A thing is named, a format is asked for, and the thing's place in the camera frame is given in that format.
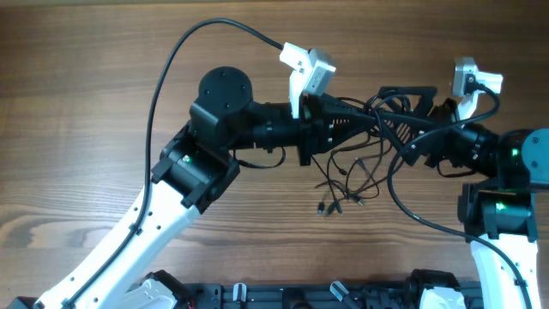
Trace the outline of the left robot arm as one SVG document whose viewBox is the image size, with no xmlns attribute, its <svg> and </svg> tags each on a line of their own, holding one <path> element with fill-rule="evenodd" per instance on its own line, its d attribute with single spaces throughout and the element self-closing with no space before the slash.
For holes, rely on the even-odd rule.
<svg viewBox="0 0 549 309">
<path fill-rule="evenodd" d="M 249 77 L 233 67 L 200 81 L 190 121 L 146 169 L 132 207 L 69 275 L 39 297 L 19 296 L 14 308 L 114 308 L 160 251 L 189 227 L 235 180 L 236 149 L 296 147 L 302 165 L 380 118 L 328 94 L 297 98 L 298 111 L 254 101 Z"/>
</svg>

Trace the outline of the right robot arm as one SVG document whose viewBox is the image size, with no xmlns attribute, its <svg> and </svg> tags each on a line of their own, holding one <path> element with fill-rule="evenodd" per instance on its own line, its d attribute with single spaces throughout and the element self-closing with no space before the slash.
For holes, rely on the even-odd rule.
<svg viewBox="0 0 549 309">
<path fill-rule="evenodd" d="M 548 188 L 548 130 L 497 135 L 480 125 L 496 108 L 476 117 L 453 111 L 454 120 L 418 130 L 394 159 L 412 165 L 426 155 L 429 166 L 448 160 L 486 176 L 458 199 L 459 234 L 471 245 L 484 305 L 539 308 L 534 198 Z"/>
</svg>

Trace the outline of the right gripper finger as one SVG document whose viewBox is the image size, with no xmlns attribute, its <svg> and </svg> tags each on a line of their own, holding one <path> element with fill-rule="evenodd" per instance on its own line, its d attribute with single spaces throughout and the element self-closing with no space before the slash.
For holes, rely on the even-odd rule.
<svg viewBox="0 0 549 309">
<path fill-rule="evenodd" d="M 384 86 L 378 91 L 377 108 L 387 106 L 393 112 L 410 112 L 415 117 L 426 117 L 433 108 L 437 89 L 433 86 Z"/>
<path fill-rule="evenodd" d="M 377 143 L 381 150 L 400 150 L 413 139 L 450 124 L 450 115 L 436 109 L 428 113 L 410 111 L 377 111 Z"/>
</svg>

